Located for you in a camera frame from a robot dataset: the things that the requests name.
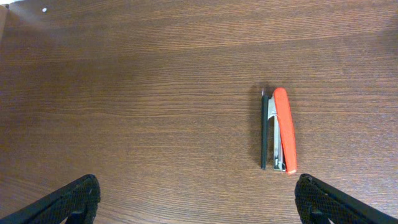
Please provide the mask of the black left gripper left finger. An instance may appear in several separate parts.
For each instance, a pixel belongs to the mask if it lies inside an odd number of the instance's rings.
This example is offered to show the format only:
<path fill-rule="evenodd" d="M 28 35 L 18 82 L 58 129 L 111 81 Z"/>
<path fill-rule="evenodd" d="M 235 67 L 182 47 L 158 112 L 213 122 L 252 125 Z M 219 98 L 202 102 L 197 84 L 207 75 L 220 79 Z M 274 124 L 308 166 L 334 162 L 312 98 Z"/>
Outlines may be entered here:
<path fill-rule="evenodd" d="M 92 224 L 100 203 L 100 185 L 87 174 L 1 219 L 1 223 Z"/>

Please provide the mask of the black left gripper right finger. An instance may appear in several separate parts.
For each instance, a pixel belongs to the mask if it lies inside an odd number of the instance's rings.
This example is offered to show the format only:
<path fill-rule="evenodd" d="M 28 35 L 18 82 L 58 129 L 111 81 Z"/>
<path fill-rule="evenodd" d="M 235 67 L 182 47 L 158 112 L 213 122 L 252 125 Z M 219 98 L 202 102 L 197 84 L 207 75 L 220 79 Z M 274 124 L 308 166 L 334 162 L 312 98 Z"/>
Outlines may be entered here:
<path fill-rule="evenodd" d="M 300 175 L 295 187 L 295 204 L 300 220 L 305 224 L 397 224 L 396 218 L 310 174 Z"/>

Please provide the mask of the red black stapler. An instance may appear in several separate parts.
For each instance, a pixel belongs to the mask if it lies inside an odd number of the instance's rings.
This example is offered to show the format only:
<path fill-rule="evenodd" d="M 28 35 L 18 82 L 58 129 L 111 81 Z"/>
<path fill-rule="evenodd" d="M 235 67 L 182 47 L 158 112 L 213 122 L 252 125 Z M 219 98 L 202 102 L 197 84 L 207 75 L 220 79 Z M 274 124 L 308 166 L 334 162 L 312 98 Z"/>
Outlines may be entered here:
<path fill-rule="evenodd" d="M 295 131 L 289 97 L 284 88 L 276 88 L 272 96 L 261 98 L 261 169 L 267 166 L 268 122 L 274 120 L 273 169 L 288 174 L 297 171 Z"/>

